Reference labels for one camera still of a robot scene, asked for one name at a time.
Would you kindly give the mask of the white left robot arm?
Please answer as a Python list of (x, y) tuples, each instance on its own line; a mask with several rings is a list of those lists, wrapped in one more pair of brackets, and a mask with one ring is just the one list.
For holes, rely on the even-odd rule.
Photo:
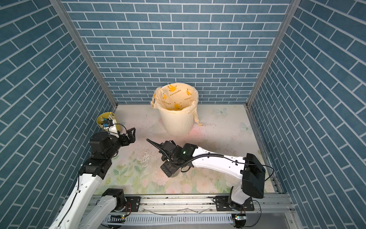
[(135, 142), (135, 128), (124, 134), (99, 132), (89, 141), (91, 156), (82, 164), (76, 184), (60, 213), (51, 224), (52, 229), (97, 229), (114, 210), (126, 209), (122, 189), (107, 189), (87, 216), (85, 210), (112, 165), (112, 158), (121, 147)]

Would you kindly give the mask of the banana print trash bag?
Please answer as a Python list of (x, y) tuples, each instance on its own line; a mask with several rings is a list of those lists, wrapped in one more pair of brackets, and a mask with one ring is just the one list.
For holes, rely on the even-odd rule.
[(151, 101), (151, 107), (169, 115), (192, 115), (199, 123), (198, 107), (199, 93), (191, 85), (171, 83), (156, 88)]

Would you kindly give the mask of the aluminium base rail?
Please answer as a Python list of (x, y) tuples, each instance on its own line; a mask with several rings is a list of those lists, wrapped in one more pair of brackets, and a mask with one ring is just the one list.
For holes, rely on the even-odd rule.
[[(93, 196), (85, 210), (87, 216), (99, 202), (101, 196)], [(137, 212), (112, 211), (108, 216), (119, 215), (126, 218), (130, 215), (182, 215), (182, 214), (231, 214), (236, 228), (254, 229), (266, 215), (273, 214), (285, 218), (285, 226), (290, 229), (300, 229), (301, 223), (294, 205), (287, 194), (266, 194), (263, 199), (249, 198), (243, 205), (235, 206), (229, 203), (229, 196), (199, 194), (199, 195), (125, 195), (128, 198), (140, 197)], [(105, 226), (107, 228), (122, 228), (124, 226)]]

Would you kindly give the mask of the yellow pen cup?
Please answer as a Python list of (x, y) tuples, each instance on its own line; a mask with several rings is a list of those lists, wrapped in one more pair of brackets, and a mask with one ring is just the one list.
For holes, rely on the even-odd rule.
[(115, 119), (117, 121), (113, 112), (106, 112), (98, 116), (96, 123), (102, 130), (107, 131), (108, 119)]

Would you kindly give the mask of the cream trash bin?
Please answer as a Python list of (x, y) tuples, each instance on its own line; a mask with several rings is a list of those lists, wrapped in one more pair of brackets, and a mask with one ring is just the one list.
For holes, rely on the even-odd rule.
[(165, 130), (172, 136), (184, 136), (188, 134), (192, 130), (194, 123), (196, 123), (193, 116), (189, 114), (174, 115), (165, 114), (162, 111), (159, 111), (159, 113)]

